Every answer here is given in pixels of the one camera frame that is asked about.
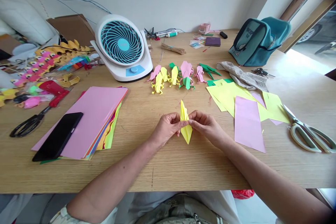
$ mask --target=backpack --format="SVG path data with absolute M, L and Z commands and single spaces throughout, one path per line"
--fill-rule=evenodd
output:
M 281 46 L 291 30 L 289 22 L 266 17 L 262 20 L 248 19 L 236 36 L 229 53 L 239 65 L 260 67 Z

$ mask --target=red plastic bag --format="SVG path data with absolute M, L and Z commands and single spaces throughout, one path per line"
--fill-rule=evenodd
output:
M 231 190 L 234 198 L 245 200 L 251 198 L 254 195 L 253 190 Z

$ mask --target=white fan base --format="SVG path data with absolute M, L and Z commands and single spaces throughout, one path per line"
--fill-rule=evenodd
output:
M 105 66 L 110 71 L 110 73 L 113 75 L 113 77 L 115 78 L 116 81 L 119 81 L 119 82 L 137 81 L 137 80 L 142 79 L 143 77 L 147 76 L 153 70 L 153 63 L 152 63 L 151 55 L 149 53 L 145 33 L 144 33 L 143 30 L 140 30 L 140 33 L 142 35 L 143 44 L 144 44 L 143 45 L 144 46 L 143 55 L 142 55 L 140 61 L 138 61 L 135 64 L 130 64 L 130 65 L 127 65 L 127 66 L 122 66 L 122 65 L 118 65 L 116 63 L 113 63 L 111 60 L 109 60 L 101 52 L 97 43 L 94 40 L 90 41 L 92 46 L 97 51 L 100 58 L 104 61 Z M 133 75 L 133 76 L 126 76 L 126 69 L 137 66 L 137 65 L 142 66 L 144 68 L 144 71 L 139 73 L 139 74 Z

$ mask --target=fan grille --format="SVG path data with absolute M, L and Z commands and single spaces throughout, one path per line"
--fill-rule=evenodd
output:
M 106 53 L 117 62 L 132 64 L 141 57 L 140 37 L 125 22 L 107 23 L 101 31 L 101 43 Z

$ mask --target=black smartphone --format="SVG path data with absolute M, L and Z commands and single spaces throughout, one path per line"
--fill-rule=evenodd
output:
M 33 162 L 58 158 L 82 116 L 82 112 L 65 114 L 37 151 Z

